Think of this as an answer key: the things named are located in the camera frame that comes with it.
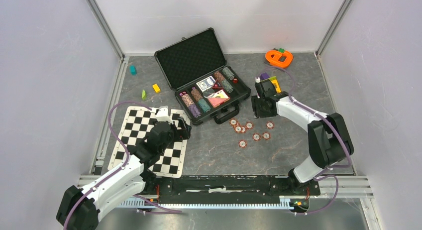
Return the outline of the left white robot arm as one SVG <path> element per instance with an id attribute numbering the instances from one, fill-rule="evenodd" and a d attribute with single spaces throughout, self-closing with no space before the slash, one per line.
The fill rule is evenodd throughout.
<path id="1" fill-rule="evenodd" d="M 94 230 L 128 198 L 157 191 L 159 177 L 179 178 L 191 129 L 182 110 L 128 107 L 108 171 L 80 188 L 69 187 L 56 220 L 67 230 Z"/>

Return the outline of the grey green chip roll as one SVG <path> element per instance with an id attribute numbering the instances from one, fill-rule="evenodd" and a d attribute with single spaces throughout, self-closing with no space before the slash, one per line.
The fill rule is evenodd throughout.
<path id="1" fill-rule="evenodd" d="M 229 80 L 233 80 L 234 78 L 235 78 L 235 75 L 234 75 L 234 73 L 232 72 L 232 70 L 229 68 L 229 67 L 224 67 L 223 69 L 222 69 L 222 72 L 227 76 L 227 78 L 229 79 Z"/>

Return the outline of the clear round disc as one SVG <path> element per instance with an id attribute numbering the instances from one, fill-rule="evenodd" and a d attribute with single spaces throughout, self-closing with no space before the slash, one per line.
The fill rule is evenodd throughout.
<path id="1" fill-rule="evenodd" d="M 203 96 L 205 98 L 211 98 L 214 94 L 215 94 L 215 90 L 212 88 L 209 88 L 203 91 Z"/>

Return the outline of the pink brown chip roll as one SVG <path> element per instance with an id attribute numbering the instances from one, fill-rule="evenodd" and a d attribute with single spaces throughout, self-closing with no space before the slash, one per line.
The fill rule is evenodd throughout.
<path id="1" fill-rule="evenodd" d="M 189 94 L 185 93 L 181 99 L 183 100 L 183 102 L 185 103 L 185 105 L 188 107 L 191 104 L 194 104 L 194 101 L 192 100 L 192 98 L 189 96 Z"/>

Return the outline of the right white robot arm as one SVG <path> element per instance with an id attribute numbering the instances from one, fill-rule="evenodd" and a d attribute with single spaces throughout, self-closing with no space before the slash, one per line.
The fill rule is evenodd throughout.
<path id="1" fill-rule="evenodd" d="M 300 194 L 329 168 L 338 168 L 346 159 L 351 166 L 354 147 L 344 118 L 338 113 L 326 114 L 297 101 L 287 92 L 276 91 L 269 80 L 256 78 L 257 95 L 251 97 L 256 118 L 281 116 L 289 119 L 308 134 L 308 157 L 288 174 L 287 186 L 291 193 Z"/>

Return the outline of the purple poker chip roll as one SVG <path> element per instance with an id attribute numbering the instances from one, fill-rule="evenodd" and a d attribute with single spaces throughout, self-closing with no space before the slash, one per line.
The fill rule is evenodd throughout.
<path id="1" fill-rule="evenodd" d="M 198 118 L 201 116 L 201 111 L 199 110 L 199 108 L 196 106 L 196 104 L 191 104 L 188 106 L 189 111 L 191 112 L 192 116 L 194 118 Z"/>

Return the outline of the brown 100 chip roll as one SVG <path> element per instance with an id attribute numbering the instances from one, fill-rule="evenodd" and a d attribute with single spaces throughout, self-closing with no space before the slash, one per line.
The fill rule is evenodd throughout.
<path id="1" fill-rule="evenodd" d="M 199 101 L 203 98 L 203 96 L 201 95 L 201 93 L 199 92 L 198 89 L 196 88 L 192 88 L 191 90 L 191 94 L 194 97 L 194 99 L 199 103 Z"/>

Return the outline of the brown poker chip roll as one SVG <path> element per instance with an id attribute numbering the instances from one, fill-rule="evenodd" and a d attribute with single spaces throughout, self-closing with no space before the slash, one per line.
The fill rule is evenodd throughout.
<path id="1" fill-rule="evenodd" d="M 220 71 L 216 71 L 214 72 L 214 76 L 215 78 L 222 84 L 223 81 L 225 80 L 224 75 L 220 72 Z"/>

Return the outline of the green blue chip roll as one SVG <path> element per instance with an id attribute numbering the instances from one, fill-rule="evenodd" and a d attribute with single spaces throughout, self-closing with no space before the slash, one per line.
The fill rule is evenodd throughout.
<path id="1" fill-rule="evenodd" d="M 223 85 L 224 89 L 228 92 L 228 93 L 232 93 L 234 91 L 233 86 L 230 84 L 230 82 L 227 79 L 223 79 L 221 81 L 221 84 Z"/>

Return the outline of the black poker carrying case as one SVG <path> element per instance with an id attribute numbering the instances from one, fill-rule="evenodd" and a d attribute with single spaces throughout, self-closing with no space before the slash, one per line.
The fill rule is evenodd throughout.
<path id="1" fill-rule="evenodd" d="M 182 106 L 194 125 L 200 125 L 211 118 L 217 124 L 222 124 L 234 118 L 240 112 L 240 104 L 250 96 L 251 89 L 228 65 L 215 30 L 211 27 L 156 51 L 154 57 L 164 74 L 169 87 L 174 91 L 176 100 Z M 235 78 L 238 79 L 238 83 L 234 83 L 233 80 L 231 81 L 227 78 L 222 72 L 224 67 L 229 67 L 232 70 Z M 213 108 L 207 98 L 203 96 L 203 92 L 200 91 L 196 83 L 208 76 L 213 76 L 214 79 L 218 81 L 214 76 L 214 72 L 216 71 L 220 71 L 224 75 L 225 79 L 233 86 L 234 91 L 228 93 L 223 89 L 229 95 L 230 100 L 217 108 Z M 198 102 L 191 94 L 192 88 L 199 90 L 203 98 L 211 107 L 209 112 L 204 113 L 201 110 Z M 192 116 L 188 107 L 179 96 L 180 92 L 189 94 L 201 111 L 200 117 L 194 118 Z"/>

